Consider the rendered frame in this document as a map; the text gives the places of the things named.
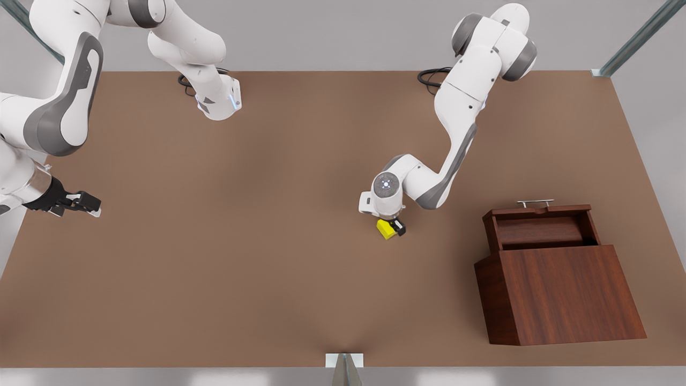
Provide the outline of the wooden drawer with silver handle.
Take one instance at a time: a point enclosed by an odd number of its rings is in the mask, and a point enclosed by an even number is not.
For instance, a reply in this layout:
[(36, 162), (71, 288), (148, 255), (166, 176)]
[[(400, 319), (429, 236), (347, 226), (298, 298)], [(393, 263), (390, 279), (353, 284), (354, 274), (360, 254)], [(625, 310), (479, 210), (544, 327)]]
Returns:
[(494, 209), (483, 215), (492, 253), (600, 245), (588, 204)]

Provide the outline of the brown wooden cabinet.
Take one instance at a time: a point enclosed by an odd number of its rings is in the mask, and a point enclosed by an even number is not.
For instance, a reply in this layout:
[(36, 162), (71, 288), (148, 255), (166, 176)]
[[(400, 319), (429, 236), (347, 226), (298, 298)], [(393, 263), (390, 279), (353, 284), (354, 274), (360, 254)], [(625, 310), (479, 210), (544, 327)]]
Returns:
[(613, 245), (498, 251), (474, 267), (491, 344), (646, 337)]

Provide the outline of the silver frame post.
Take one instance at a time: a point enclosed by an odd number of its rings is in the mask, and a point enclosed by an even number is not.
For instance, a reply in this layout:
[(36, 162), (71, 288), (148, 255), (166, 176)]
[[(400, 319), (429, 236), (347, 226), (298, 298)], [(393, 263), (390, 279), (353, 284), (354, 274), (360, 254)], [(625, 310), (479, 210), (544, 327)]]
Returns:
[(590, 70), (591, 76), (610, 78), (684, 6), (686, 0), (666, 0), (601, 68)]
[(64, 64), (64, 57), (58, 52), (54, 51), (46, 42), (44, 42), (34, 31), (29, 21), (29, 10), (19, 0), (0, 0), (0, 6), (7, 11), (7, 13), (21, 25), (34, 39), (41, 44), (59, 63)]
[(327, 353), (325, 367), (333, 367), (331, 386), (363, 386), (357, 368), (363, 367), (363, 353)]

